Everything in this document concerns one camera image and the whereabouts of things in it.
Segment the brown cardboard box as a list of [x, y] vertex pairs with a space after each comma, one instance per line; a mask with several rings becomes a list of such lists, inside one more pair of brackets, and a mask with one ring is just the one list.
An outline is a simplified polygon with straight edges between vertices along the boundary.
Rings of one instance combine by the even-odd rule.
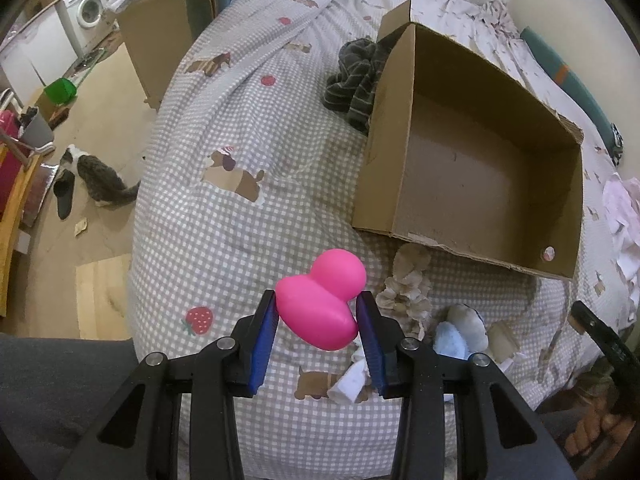
[[472, 50], [388, 11], [352, 225], [543, 278], [575, 274], [582, 130]]

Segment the tall cardboard panel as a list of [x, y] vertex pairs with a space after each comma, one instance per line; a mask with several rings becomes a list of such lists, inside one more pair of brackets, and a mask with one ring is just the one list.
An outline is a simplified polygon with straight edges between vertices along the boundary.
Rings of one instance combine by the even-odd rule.
[[192, 44], [186, 0], [134, 0], [117, 15], [122, 39], [153, 110]]

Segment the green bucket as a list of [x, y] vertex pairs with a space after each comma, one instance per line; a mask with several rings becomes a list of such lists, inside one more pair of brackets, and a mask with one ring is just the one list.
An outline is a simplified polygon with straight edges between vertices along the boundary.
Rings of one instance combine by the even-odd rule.
[[44, 94], [56, 106], [67, 105], [77, 96], [77, 87], [73, 81], [61, 77], [51, 82], [43, 89]]

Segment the wooden chair frame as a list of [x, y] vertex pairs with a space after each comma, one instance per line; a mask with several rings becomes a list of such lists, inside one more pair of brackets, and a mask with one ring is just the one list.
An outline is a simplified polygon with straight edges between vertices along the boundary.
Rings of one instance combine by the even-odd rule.
[[2, 156], [11, 153], [20, 163], [21, 170], [15, 177], [11, 193], [1, 216], [1, 316], [6, 317], [8, 310], [8, 291], [14, 246], [22, 221], [24, 206], [34, 177], [42, 164], [43, 154], [32, 152], [26, 156], [18, 148], [16, 139], [11, 138], [4, 130], [1, 131]]

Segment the teal pillow with orange stripe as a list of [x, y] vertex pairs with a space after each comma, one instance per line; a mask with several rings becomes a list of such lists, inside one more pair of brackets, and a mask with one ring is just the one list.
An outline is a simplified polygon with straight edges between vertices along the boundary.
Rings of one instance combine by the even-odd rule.
[[622, 161], [624, 140], [614, 122], [610, 122], [594, 96], [574, 70], [530, 27], [521, 31], [521, 38], [546, 74], [584, 111], [596, 126], [608, 156], [615, 166]]

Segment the grey trash bin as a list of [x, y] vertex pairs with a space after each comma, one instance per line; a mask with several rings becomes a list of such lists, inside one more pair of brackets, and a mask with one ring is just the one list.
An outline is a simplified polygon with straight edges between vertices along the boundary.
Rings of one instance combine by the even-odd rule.
[[22, 133], [20, 140], [32, 148], [42, 148], [54, 140], [53, 131], [38, 107], [29, 107], [21, 116]]

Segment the white knotted cloth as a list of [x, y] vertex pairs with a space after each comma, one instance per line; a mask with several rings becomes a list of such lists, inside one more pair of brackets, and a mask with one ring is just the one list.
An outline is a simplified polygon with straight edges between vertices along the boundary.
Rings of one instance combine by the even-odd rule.
[[352, 364], [337, 382], [328, 389], [328, 398], [338, 405], [350, 405], [367, 401], [370, 396], [371, 378], [366, 357], [361, 348], [352, 355]]

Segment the dark striped cloth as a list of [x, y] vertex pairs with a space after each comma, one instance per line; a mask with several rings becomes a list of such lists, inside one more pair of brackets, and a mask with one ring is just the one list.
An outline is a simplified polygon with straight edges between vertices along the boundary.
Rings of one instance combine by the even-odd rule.
[[368, 134], [376, 87], [389, 55], [389, 47], [368, 37], [344, 44], [338, 51], [338, 70], [326, 81], [324, 107], [343, 114], [352, 128]]

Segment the white washing machine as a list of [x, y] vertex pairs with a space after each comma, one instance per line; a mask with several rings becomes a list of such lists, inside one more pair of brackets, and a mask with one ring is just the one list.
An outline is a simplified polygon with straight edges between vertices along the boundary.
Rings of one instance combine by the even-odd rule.
[[56, 12], [78, 58], [92, 52], [114, 29], [106, 0], [58, 0]]

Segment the pink rubber duck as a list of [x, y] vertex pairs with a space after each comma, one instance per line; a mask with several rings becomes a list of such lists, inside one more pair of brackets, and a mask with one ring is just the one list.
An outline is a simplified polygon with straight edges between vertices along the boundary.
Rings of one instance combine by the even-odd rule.
[[367, 271], [345, 249], [322, 252], [307, 274], [277, 282], [277, 309], [290, 330], [307, 344], [326, 351], [341, 350], [358, 333], [349, 303], [366, 287]]

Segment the pink crumpled cloth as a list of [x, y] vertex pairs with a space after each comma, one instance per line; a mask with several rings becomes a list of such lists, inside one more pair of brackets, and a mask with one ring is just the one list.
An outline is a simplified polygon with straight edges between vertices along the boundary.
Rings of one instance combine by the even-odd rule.
[[623, 180], [617, 172], [605, 182], [602, 203], [613, 237], [614, 259], [627, 287], [632, 317], [639, 309], [639, 180]]

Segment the beige ruffled scrunchie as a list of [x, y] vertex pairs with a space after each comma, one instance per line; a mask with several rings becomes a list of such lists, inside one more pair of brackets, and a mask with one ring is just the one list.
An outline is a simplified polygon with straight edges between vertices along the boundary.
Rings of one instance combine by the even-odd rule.
[[431, 324], [433, 305], [428, 298], [432, 290], [427, 270], [432, 261], [426, 247], [408, 243], [398, 249], [392, 275], [375, 297], [378, 308], [393, 315], [411, 337], [422, 340]]

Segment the tabby and white cat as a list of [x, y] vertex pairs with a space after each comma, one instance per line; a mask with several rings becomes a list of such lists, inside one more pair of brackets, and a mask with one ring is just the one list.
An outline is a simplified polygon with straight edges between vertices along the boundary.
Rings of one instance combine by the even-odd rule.
[[75, 144], [66, 148], [61, 162], [84, 182], [88, 195], [96, 206], [124, 206], [137, 199], [140, 183], [126, 185], [115, 169]]

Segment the blue and white plush toy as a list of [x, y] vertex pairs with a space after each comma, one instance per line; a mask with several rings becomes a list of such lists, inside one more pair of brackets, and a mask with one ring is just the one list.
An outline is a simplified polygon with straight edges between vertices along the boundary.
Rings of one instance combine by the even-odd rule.
[[489, 341], [482, 317], [466, 304], [451, 306], [446, 320], [436, 326], [433, 349], [440, 356], [466, 361], [485, 352]]

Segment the black slipper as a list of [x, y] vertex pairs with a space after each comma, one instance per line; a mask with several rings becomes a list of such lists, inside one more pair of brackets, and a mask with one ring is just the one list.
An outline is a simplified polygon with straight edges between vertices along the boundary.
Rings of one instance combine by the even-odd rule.
[[65, 220], [72, 211], [75, 175], [64, 169], [53, 183], [53, 194], [56, 198], [58, 218]]

